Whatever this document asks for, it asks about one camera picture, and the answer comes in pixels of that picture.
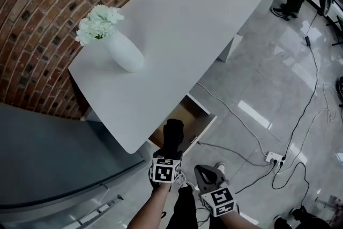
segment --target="white vase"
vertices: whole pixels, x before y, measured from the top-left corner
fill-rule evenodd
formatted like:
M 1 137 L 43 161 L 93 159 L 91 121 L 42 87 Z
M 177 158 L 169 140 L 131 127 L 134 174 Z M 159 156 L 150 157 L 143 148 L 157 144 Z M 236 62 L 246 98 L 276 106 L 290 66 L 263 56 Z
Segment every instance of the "white vase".
M 120 31 L 99 40 L 111 57 L 128 72 L 137 72 L 143 67 L 144 57 L 135 44 Z

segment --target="white hydrangea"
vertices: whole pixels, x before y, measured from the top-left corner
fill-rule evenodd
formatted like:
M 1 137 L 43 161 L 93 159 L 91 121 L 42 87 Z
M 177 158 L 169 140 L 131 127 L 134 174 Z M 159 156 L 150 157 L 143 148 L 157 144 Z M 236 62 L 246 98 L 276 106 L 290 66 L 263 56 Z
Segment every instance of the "white hydrangea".
M 119 13 L 119 9 L 97 5 L 80 21 L 76 41 L 84 46 L 94 40 L 105 38 L 116 31 L 115 24 L 123 19 L 124 16 Z

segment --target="desk drawer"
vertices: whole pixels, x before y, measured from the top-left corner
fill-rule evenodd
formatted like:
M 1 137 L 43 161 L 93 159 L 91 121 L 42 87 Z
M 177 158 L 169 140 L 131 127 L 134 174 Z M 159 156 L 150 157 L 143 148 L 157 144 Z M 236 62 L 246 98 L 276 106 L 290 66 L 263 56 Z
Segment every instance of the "desk drawer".
M 168 119 L 178 119 L 183 122 L 184 138 L 179 146 L 179 150 L 186 154 L 206 133 L 208 128 L 217 119 L 217 116 L 206 110 L 190 94 L 186 95 L 148 139 L 150 143 L 157 145 L 159 148 L 163 147 L 163 126 L 167 123 Z

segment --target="desk leg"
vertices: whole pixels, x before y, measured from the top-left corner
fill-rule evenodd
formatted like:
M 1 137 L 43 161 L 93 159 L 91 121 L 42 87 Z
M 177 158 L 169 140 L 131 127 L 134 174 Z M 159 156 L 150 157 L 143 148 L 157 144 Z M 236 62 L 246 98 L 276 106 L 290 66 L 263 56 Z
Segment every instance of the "desk leg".
M 232 52 L 237 48 L 240 44 L 243 36 L 236 34 L 234 38 L 231 39 L 229 44 L 225 47 L 225 49 L 221 52 L 218 56 L 218 59 L 222 60 L 223 62 L 227 62 Z

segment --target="marble floor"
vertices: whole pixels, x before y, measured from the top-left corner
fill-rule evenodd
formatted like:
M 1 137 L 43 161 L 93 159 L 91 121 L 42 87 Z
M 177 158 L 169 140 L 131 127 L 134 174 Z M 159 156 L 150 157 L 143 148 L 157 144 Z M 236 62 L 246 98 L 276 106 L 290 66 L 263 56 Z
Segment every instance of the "marble floor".
M 284 1 L 275 0 L 275 5 Z M 299 18 L 291 21 L 284 21 L 272 13 L 264 16 L 254 14 L 245 25 L 244 38 L 229 61 L 215 61 L 199 81 L 224 100 L 259 137 L 265 152 L 286 152 L 292 129 L 315 88 L 316 69 L 304 39 L 315 14 L 315 9 L 306 2 Z M 298 154 L 314 117 L 322 108 L 327 108 L 323 84 L 334 86 L 336 79 L 343 75 L 343 50 L 340 46 L 331 46 L 336 42 L 336 36 L 332 28 L 325 24 L 326 20 L 317 16 L 308 33 L 318 65 L 318 85 L 294 132 L 283 169 Z M 343 123 L 335 91 L 328 85 L 324 88 L 333 120 L 328 123 L 327 110 L 320 112 L 295 163 L 303 161 L 307 167 L 306 178 L 310 188 L 304 205 L 313 214 L 330 218 L 332 212 L 315 202 L 315 198 L 327 200 L 330 195 L 343 198 Z M 199 85 L 192 89 L 191 94 L 219 118 L 210 133 L 203 137 L 203 142 L 228 147 L 254 163 L 266 163 L 257 140 L 221 102 L 210 97 Z M 196 164 L 214 165 L 218 161 L 226 164 L 226 177 L 236 191 L 270 169 L 251 166 L 229 151 L 199 144 L 184 157 L 182 169 L 188 179 L 195 182 L 193 168 Z M 276 187 L 287 181 L 294 167 L 276 177 Z M 304 168 L 300 165 L 288 185 L 280 190 L 272 189 L 273 176 L 271 173 L 236 197 L 244 216 L 265 229 L 273 228 L 273 217 L 299 206 L 307 189 Z M 124 201 L 94 224 L 92 229 L 126 227 L 152 190 L 146 170 L 137 177 L 137 183 L 123 195 Z M 161 228 L 167 226 L 176 199 L 177 188 L 173 186 L 165 208 L 167 216 L 162 220 Z M 198 211 L 199 221 L 206 217 L 205 210 Z

